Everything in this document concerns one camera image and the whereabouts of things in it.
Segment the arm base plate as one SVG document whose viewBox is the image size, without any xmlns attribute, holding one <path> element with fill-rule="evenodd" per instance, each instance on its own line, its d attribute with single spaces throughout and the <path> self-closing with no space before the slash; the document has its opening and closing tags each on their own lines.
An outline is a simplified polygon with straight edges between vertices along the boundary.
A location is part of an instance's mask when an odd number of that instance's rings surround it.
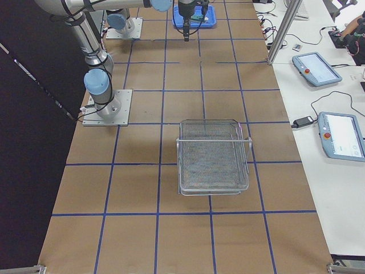
<svg viewBox="0 0 365 274">
<path fill-rule="evenodd" d="M 142 18 L 126 19 L 120 14 L 110 14 L 107 17 L 109 29 L 107 30 L 106 39 L 109 40 L 129 40 L 140 39 L 143 25 Z"/>
<path fill-rule="evenodd" d="M 82 117 L 84 126 L 128 126 L 129 113 L 132 101 L 132 90 L 113 90 L 114 99 L 101 111 L 95 112 L 95 104 L 92 96 L 89 96 L 88 104 L 91 107 L 85 109 Z"/>
</svg>

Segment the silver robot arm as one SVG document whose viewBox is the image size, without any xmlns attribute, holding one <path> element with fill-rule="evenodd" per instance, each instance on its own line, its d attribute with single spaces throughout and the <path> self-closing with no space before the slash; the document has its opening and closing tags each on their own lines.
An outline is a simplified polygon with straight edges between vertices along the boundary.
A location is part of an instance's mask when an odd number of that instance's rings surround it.
<svg viewBox="0 0 365 274">
<path fill-rule="evenodd" d="M 155 10 L 165 12 L 173 6 L 174 1 L 146 1 L 148 6 Z M 194 15 L 197 1 L 177 1 L 179 15 L 182 16 L 182 35 L 184 41 L 188 42 L 190 33 L 190 20 Z M 111 39 L 139 39 L 142 27 L 142 18 L 132 18 L 129 9 L 118 11 L 109 11 L 107 23 L 109 25 L 108 34 L 112 35 Z"/>
<path fill-rule="evenodd" d="M 51 20 L 70 26 L 85 56 L 89 71 L 84 85 L 90 94 L 91 106 L 82 109 L 78 117 L 85 126 L 116 126 L 128 124 L 132 90 L 116 90 L 112 86 L 113 60 L 103 49 L 101 37 L 96 36 L 87 12 L 105 11 L 107 22 L 118 33 L 128 35 L 136 30 L 129 9 L 157 8 L 157 1 L 37 1 L 49 13 Z"/>
</svg>

